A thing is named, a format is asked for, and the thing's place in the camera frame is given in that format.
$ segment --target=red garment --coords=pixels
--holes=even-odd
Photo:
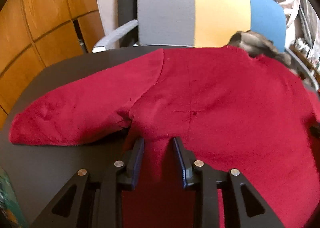
[[[145,153],[136,191],[123,194],[124,227],[185,228],[194,197],[168,145],[180,136],[213,168],[238,168],[285,227],[301,228],[320,199],[313,106],[273,59],[231,46],[161,49],[39,98],[15,117],[10,141],[78,145],[131,126],[125,148],[141,135]]]

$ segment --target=metal pin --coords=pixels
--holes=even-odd
[[[194,164],[195,164],[195,166],[197,166],[197,167],[203,167],[203,165],[204,165],[204,163],[203,163],[202,160],[196,160],[196,161],[194,162]]]
[[[78,170],[78,175],[79,176],[83,176],[83,175],[86,175],[86,174],[87,174],[87,170],[86,169],[82,168],[82,169]]]
[[[230,170],[231,175],[238,176],[240,175],[240,171],[236,168]]]
[[[114,163],[115,167],[122,167],[124,165],[124,162],[121,161],[121,160],[117,160],[115,163]]]

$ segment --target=green patterned fabric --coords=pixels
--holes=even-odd
[[[0,211],[13,228],[28,228],[6,172],[0,168]]]

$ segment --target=chair armrest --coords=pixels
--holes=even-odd
[[[126,24],[120,26],[119,28],[113,30],[107,36],[104,36],[100,39],[93,47],[92,53],[97,53],[101,51],[105,51],[110,49],[110,46],[116,42],[117,40],[124,37],[127,33],[129,33],[132,29],[138,26],[137,20],[132,20],[127,22]]]
[[[287,52],[299,65],[301,71],[308,76],[308,78],[311,79],[312,81],[312,85],[314,87],[314,89],[317,91],[319,89],[319,84],[317,82],[317,80],[315,79],[315,77],[311,74],[311,72],[309,71],[309,69],[306,67],[306,65],[296,56],[295,53],[293,53],[290,49],[285,48],[285,52]]]

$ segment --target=round table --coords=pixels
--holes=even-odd
[[[172,47],[124,47],[77,56],[45,68],[28,85],[12,108],[0,133],[0,166],[9,175],[21,210],[29,224],[79,169],[89,170],[93,182],[101,181],[106,166],[120,158],[126,131],[81,146],[12,145],[8,141],[8,132],[13,117],[31,102],[59,86],[156,49]]]

